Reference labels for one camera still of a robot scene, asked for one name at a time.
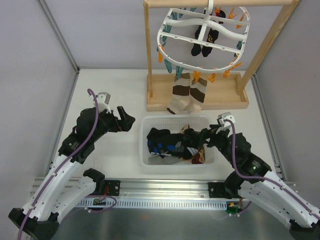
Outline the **beige brown patterned sock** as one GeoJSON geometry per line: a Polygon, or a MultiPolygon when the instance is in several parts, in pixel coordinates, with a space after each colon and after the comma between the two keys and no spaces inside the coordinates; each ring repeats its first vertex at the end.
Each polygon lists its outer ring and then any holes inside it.
{"type": "Polygon", "coordinates": [[[190,84],[189,103],[187,105],[188,113],[198,113],[202,110],[207,91],[208,82],[202,78],[195,79],[190,84]]]}

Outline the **white plastic sock hanger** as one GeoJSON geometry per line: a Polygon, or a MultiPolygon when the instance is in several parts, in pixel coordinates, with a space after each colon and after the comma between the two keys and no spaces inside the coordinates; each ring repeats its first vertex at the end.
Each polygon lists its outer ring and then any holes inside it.
{"type": "Polygon", "coordinates": [[[175,64],[186,69],[200,71],[203,73],[218,73],[218,72],[228,72],[234,68],[242,65],[240,61],[245,46],[247,43],[248,32],[251,24],[251,17],[245,7],[240,6],[239,9],[242,11],[242,16],[239,20],[228,19],[228,17],[222,18],[216,16],[216,10],[221,8],[214,7],[214,1],[210,0],[208,2],[208,7],[204,8],[203,13],[197,13],[195,8],[171,8],[163,20],[162,26],[157,33],[157,51],[158,51],[158,61],[164,61],[169,73],[172,72],[171,66],[175,64]],[[198,26],[195,37],[186,37],[178,34],[171,33],[173,27],[189,27],[198,26]],[[207,37],[210,29],[217,30],[219,35],[223,35],[229,39],[237,41],[235,48],[219,45],[207,42],[207,37]],[[224,67],[212,67],[203,68],[200,66],[193,66],[186,64],[182,61],[174,60],[165,52],[165,48],[161,46],[160,36],[167,36],[173,40],[179,40],[188,42],[191,44],[199,44],[201,46],[211,47],[212,49],[218,49],[224,52],[233,53],[234,60],[228,63],[224,67]]]}

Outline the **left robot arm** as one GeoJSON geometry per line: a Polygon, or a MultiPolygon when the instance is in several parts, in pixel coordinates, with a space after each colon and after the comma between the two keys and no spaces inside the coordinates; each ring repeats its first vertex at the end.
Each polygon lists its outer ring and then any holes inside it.
{"type": "Polygon", "coordinates": [[[51,170],[35,194],[21,208],[13,208],[8,217],[18,227],[18,239],[23,233],[36,240],[50,240],[69,212],[90,194],[105,190],[105,175],[89,168],[76,185],[65,190],[72,175],[94,151],[95,142],[106,133],[128,132],[135,118],[122,106],[119,117],[112,111],[99,112],[95,107],[82,110],[72,132],[62,142],[51,170]]]}

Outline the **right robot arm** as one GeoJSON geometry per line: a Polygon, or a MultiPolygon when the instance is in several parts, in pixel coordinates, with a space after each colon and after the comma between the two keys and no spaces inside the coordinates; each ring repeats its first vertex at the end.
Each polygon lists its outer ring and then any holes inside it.
{"type": "Polygon", "coordinates": [[[278,219],[295,240],[320,238],[320,210],[292,190],[271,167],[252,153],[242,133],[218,130],[217,125],[199,133],[199,145],[215,147],[233,172],[221,183],[210,183],[218,198],[244,198],[278,219]]]}

